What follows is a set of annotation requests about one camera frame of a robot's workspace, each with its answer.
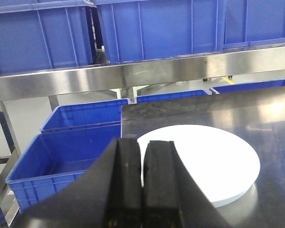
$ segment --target gray floor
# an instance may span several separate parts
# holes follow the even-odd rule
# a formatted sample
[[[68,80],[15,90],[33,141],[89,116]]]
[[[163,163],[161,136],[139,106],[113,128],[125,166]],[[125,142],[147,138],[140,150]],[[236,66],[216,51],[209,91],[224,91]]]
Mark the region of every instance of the gray floor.
[[[262,72],[257,74],[249,75],[237,75],[232,77],[234,83],[246,83],[246,82],[256,82],[256,81],[266,81],[285,78],[285,70]],[[194,80],[188,82],[177,82],[168,85],[155,86],[154,89],[142,89],[140,95],[151,95],[151,94],[161,94],[161,93],[171,93],[185,90],[196,90],[204,89],[210,93],[209,88],[214,86],[224,86],[229,85],[222,77],[209,79],[207,82],[202,80]]]

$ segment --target white round pad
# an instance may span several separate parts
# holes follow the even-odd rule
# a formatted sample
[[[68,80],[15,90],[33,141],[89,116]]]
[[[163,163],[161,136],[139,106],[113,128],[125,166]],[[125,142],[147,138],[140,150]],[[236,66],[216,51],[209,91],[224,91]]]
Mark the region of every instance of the white round pad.
[[[240,137],[218,128],[175,125],[149,132],[138,139],[142,163],[151,140],[174,141],[183,164],[214,207],[244,195],[260,172],[255,150]]]

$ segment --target stainless steel shelf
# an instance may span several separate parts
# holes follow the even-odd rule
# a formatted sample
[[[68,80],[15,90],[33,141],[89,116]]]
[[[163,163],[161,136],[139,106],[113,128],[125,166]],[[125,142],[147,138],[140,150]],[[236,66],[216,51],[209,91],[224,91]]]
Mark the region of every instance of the stainless steel shelf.
[[[0,76],[0,101],[285,69],[285,43],[186,57]]]

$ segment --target stainless steel table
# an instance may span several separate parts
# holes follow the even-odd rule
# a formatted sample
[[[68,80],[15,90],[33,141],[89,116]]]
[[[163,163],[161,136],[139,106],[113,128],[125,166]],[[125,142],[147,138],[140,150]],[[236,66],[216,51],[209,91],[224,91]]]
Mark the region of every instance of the stainless steel table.
[[[285,87],[133,104],[122,114],[123,137],[200,124],[246,140],[260,158],[259,177],[242,199],[219,211],[234,227],[285,228]]]

